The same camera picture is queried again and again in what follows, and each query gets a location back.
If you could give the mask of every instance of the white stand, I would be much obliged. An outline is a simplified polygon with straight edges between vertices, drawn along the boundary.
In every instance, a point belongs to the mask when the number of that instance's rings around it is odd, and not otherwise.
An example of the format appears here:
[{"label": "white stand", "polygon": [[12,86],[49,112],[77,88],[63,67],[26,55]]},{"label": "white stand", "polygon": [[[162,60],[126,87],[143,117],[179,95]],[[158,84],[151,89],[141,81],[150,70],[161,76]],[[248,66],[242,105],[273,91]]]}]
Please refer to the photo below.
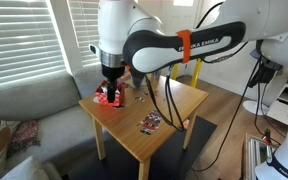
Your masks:
[{"label": "white stand", "polygon": [[[257,101],[244,101],[243,102],[243,107],[253,113],[253,114],[256,114],[256,108],[257,108]],[[263,112],[264,114],[267,114],[268,112],[268,107],[265,106],[264,104],[262,104],[262,107],[263,107]],[[262,113],[262,109],[261,109],[261,102],[259,103],[259,107],[258,107],[258,112],[257,112],[258,115],[262,116],[263,113]]]}]

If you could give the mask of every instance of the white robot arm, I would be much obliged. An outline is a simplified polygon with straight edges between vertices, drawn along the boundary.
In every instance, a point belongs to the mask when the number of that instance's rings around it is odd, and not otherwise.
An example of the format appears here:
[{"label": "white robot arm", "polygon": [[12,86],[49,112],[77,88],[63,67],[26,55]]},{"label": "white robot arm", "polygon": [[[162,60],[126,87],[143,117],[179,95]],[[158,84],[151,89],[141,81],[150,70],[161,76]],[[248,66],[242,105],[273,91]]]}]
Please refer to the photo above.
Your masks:
[{"label": "white robot arm", "polygon": [[[262,56],[288,66],[288,1],[226,0],[214,23],[184,30],[174,36],[163,33],[161,22],[132,0],[100,0],[100,41],[90,49],[102,62],[108,78],[108,101],[114,101],[116,79],[131,67],[135,85],[144,74],[197,57],[234,48],[241,42],[260,40]],[[274,163],[256,168],[259,179],[288,179],[288,135],[275,152]]]}]

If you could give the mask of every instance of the wooden table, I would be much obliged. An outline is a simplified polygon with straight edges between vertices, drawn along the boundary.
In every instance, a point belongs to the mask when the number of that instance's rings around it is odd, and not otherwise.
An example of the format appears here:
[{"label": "wooden table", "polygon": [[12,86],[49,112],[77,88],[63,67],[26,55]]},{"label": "wooden table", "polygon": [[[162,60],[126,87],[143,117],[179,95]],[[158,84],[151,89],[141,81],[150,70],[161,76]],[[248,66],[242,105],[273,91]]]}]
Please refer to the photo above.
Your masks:
[{"label": "wooden table", "polygon": [[[165,77],[152,79],[151,84],[160,110],[167,115],[167,104],[164,95]],[[190,124],[186,132],[183,148],[186,149],[194,127],[196,109],[208,96],[208,93],[170,80],[171,91],[181,118],[189,118]],[[163,120],[159,128],[151,135],[140,132],[143,129],[141,121],[155,110],[154,104],[147,95],[147,87],[140,89],[126,88],[124,105],[125,108],[113,108],[102,106],[93,101],[95,95],[81,100],[80,105],[90,114],[93,119],[96,143],[99,159],[105,158],[102,127],[104,127],[129,153],[139,162],[139,179],[148,179],[151,156],[166,142],[176,131]],[[137,97],[145,99],[143,102],[136,100]]]}]

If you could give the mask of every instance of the floor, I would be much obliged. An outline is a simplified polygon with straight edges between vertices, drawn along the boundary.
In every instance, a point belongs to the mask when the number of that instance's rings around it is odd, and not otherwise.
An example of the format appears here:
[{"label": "floor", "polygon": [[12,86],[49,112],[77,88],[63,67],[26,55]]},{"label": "floor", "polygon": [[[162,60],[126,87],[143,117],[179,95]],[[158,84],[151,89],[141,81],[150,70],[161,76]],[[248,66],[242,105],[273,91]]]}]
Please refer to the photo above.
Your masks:
[{"label": "floor", "polygon": [[[184,76],[177,80],[189,84],[191,77]],[[198,81],[197,88],[209,92],[209,96],[198,109],[198,115],[218,126],[200,157],[195,162],[195,169],[203,169],[209,166],[215,159],[241,96],[201,80]],[[187,174],[186,180],[239,179],[241,175],[242,145],[245,134],[248,133],[261,137],[254,126],[254,117],[254,114],[241,107],[217,162],[208,170],[197,172],[196,176],[193,171],[190,171]],[[268,120],[282,134],[286,134],[286,125],[272,119]],[[270,128],[271,137],[279,142],[283,142],[284,138],[277,134],[262,116],[258,117],[257,125],[262,131]]]}]

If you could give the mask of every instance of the window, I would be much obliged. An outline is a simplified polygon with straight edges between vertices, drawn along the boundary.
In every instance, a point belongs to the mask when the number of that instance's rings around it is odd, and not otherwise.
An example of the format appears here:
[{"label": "window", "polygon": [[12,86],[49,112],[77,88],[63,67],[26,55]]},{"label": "window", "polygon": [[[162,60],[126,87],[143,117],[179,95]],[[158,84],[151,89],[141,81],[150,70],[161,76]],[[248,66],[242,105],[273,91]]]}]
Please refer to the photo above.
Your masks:
[{"label": "window", "polygon": [[194,0],[174,0],[174,6],[193,6]]},{"label": "window", "polygon": [[89,44],[99,41],[97,29],[98,1],[68,0],[68,2],[83,66],[100,64],[96,55],[89,50]]},{"label": "window", "polygon": [[45,0],[0,0],[0,84],[65,71]]}]

